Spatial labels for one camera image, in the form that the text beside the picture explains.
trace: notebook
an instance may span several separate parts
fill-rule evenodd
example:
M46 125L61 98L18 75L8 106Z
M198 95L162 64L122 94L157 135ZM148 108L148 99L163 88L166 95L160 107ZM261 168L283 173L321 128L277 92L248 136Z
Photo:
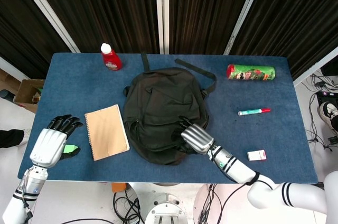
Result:
M94 161L129 150L118 105L86 113L89 144Z

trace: notebook spiral binding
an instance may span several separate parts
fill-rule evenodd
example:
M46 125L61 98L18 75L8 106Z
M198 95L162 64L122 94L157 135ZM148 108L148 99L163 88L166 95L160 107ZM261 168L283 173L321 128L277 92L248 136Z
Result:
M88 121L87 121L87 114L84 115L84 118L86 120L86 127L87 127L87 133L88 133L88 138L89 138L89 145L90 145L90 150L91 150L91 154L94 158L94 152L93 152L93 147L91 145L91 139L90 139L90 131L89 131L89 127L88 127Z

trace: blue carpet surface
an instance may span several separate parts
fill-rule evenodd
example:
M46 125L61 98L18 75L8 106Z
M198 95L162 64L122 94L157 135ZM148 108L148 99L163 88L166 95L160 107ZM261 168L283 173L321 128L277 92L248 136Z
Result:
M125 102L123 89L143 72L140 54L119 54L123 68L108 70L99 53L56 53L53 56L31 137L18 173L32 166L30 152L40 131L55 116L72 114L85 123L85 113L114 104L121 112ZM207 131L217 143L251 169L276 183L316 183L317 176L309 151L301 112L287 60L281 57L223 55L149 54L151 69L181 67L180 58L213 72L217 85L206 98L210 122ZM228 64L273 66L273 81L228 80ZM201 88L211 80L192 72ZM270 113L239 117L239 110L269 107ZM68 144L81 147L74 158L59 161L48 170L49 180L157 182L157 183L231 183L204 155L190 155L178 166L152 164L130 151L93 161L87 128L80 127ZM265 150L266 161L248 161L247 152Z

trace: green can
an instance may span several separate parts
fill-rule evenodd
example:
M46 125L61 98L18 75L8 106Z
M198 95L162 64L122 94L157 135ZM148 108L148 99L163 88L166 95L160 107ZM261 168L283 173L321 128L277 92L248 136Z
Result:
M275 75L274 67L230 64L227 68L227 77L229 80L273 80Z

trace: white robotic arm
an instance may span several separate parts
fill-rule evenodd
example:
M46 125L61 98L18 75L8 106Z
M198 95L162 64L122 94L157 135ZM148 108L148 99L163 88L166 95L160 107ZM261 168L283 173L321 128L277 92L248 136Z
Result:
M72 153L63 150L67 138L82 125L78 118L65 115L53 119L40 132L30 155L34 165L26 170L3 214L5 224L26 224L33 217L31 209L48 177L47 169L79 153L80 148Z
M256 208L289 206L327 214L326 224L338 223L338 171L329 174L325 191L313 185L283 183L276 185L270 178L253 171L221 146L197 124L187 119L181 123L186 129L183 139L198 153L208 154L221 172L240 184L252 185L249 202Z

